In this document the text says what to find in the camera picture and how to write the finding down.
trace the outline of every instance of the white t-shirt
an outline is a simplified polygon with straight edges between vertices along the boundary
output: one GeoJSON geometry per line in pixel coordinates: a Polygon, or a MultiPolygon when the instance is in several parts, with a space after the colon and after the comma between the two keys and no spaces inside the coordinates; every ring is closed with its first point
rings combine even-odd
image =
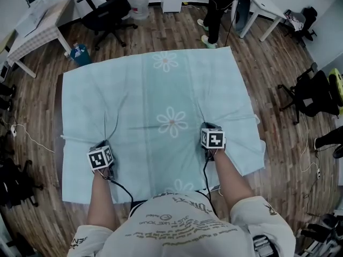
{"type": "Polygon", "coordinates": [[[239,256],[255,257],[253,237],[265,235],[280,257],[293,257],[295,237],[261,196],[238,202],[231,224],[216,217],[197,192],[162,193],[142,204],[115,232],[82,225],[68,257],[239,256]]]}

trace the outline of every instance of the green shoe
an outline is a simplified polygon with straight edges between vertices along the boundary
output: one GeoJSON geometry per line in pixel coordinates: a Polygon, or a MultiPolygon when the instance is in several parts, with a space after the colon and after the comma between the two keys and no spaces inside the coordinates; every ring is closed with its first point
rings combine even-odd
{"type": "Polygon", "coordinates": [[[205,27],[205,26],[204,26],[204,21],[203,21],[203,20],[198,19],[197,22],[198,22],[199,25],[201,25],[201,26],[204,28],[204,30],[206,30],[206,31],[208,32],[208,27],[205,27]]]}
{"type": "Polygon", "coordinates": [[[216,44],[210,44],[208,42],[208,36],[203,35],[202,36],[202,42],[209,48],[209,49],[216,49],[217,48],[217,43],[216,44]]]}

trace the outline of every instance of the light blue cloth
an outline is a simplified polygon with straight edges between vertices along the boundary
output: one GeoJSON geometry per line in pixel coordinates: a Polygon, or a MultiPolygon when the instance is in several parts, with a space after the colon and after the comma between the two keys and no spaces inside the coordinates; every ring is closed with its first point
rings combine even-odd
{"type": "MultiPolygon", "coordinates": [[[[90,203],[86,153],[107,138],[116,181],[135,201],[205,187],[200,126],[226,133],[226,153],[242,175],[264,167],[264,142],[230,48],[152,52],[79,67],[64,74],[63,200],[90,203]]],[[[206,173],[219,184],[213,162],[206,173]]],[[[113,201],[130,198],[111,184],[113,201]]]]}

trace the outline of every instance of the wooden floor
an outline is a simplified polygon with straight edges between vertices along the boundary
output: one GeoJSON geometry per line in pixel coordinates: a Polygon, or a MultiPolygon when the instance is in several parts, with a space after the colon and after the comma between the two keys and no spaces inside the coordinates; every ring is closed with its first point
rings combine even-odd
{"type": "MultiPolygon", "coordinates": [[[[160,7],[151,7],[149,19],[137,23],[137,30],[120,31],[127,43],[126,48],[122,48],[113,36],[109,36],[101,44],[101,49],[95,51],[93,46],[99,36],[95,36],[81,23],[63,27],[61,32],[70,46],[75,42],[85,44],[92,60],[100,62],[150,51],[204,48],[200,40],[204,31],[197,25],[197,19],[204,18],[205,14],[206,8],[202,7],[199,10],[184,7],[181,13],[176,14],[162,14],[160,7]]],[[[261,43],[259,37],[270,24],[271,21],[257,18],[244,39],[231,31],[228,45],[242,73],[253,110],[261,120],[258,125],[260,137],[267,145],[265,169],[247,178],[256,194],[264,196],[296,231],[304,222],[316,220],[307,215],[308,199],[304,199],[316,178],[316,167],[313,166],[305,173],[299,170],[299,157],[306,140],[305,125],[302,118],[300,124],[293,125],[293,109],[279,112],[279,107],[287,104],[289,98],[284,91],[277,90],[277,85],[294,85],[296,73],[299,75],[305,71],[311,59],[292,39],[282,36],[283,44],[295,62],[294,66],[282,46],[277,29],[261,43]]],[[[219,47],[225,44],[229,27],[229,14],[226,14],[220,27],[219,47]]],[[[279,29],[283,35],[285,30],[282,27],[279,29]]],[[[76,67],[63,54],[59,42],[46,44],[25,57],[25,64],[37,73],[36,79],[17,69],[6,80],[8,85],[17,85],[18,94],[14,99],[12,114],[18,123],[27,127],[33,139],[51,149],[54,149],[52,130],[57,76],[76,67]]],[[[5,114],[5,120],[12,123],[13,118],[9,116],[5,114]]],[[[319,113],[305,120],[309,127],[309,148],[303,155],[303,169],[310,161],[317,162],[314,153],[310,151],[313,138],[326,134],[334,127],[333,118],[328,114],[319,113]]],[[[44,190],[36,191],[40,204],[38,208],[25,202],[11,210],[1,210],[12,230],[23,234],[44,256],[66,255],[77,227],[85,223],[88,208],[62,202],[54,154],[31,142],[22,127],[18,127],[17,131],[18,135],[13,142],[16,151],[14,160],[22,165],[25,160],[32,160],[33,166],[29,172],[37,183],[44,184],[44,190]]],[[[329,149],[319,153],[322,177],[314,186],[308,205],[310,213],[324,214],[331,211],[339,197],[338,166],[332,152],[329,149]]],[[[219,216],[228,220],[223,198],[217,194],[213,198],[219,216]]],[[[117,205],[116,210],[114,216],[119,226],[126,220],[128,207],[117,205]]]]}

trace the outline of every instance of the flower pattern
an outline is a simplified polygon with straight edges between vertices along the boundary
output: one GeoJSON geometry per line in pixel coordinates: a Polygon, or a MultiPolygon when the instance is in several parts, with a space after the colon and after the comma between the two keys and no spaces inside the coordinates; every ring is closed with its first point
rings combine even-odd
{"type": "Polygon", "coordinates": [[[169,131],[172,138],[178,136],[178,129],[186,130],[188,129],[188,124],[183,120],[186,117],[184,111],[180,111],[175,115],[175,111],[172,107],[167,108],[167,115],[159,114],[157,115],[157,121],[162,123],[159,127],[160,133],[166,133],[169,131]]]}
{"type": "Polygon", "coordinates": [[[180,179],[176,179],[174,181],[174,187],[167,187],[165,189],[165,192],[192,191],[193,187],[194,186],[192,183],[187,183],[183,186],[182,181],[180,179]]]}
{"type": "Polygon", "coordinates": [[[152,58],[157,61],[154,63],[154,68],[159,69],[162,67],[164,72],[169,72],[171,66],[178,66],[178,62],[174,61],[176,53],[173,52],[161,51],[160,54],[154,54],[152,58]]]}

